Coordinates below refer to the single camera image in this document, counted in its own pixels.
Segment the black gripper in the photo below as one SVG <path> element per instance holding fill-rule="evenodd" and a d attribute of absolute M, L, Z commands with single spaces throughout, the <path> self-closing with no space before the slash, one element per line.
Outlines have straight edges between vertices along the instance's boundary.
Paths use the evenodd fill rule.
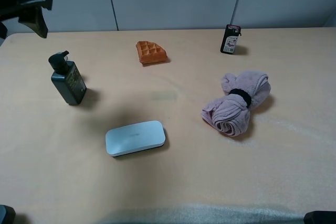
<path fill-rule="evenodd" d="M 3 21 L 12 18 L 18 18 L 19 23 L 30 28 L 39 37 L 47 38 L 48 28 L 42 8 L 52 10 L 53 0 L 22 0 L 22 5 L 39 7 L 30 7 L 22 11 L 17 5 L 17 0 L 1 0 L 1 39 L 5 39 L 8 32 Z"/>

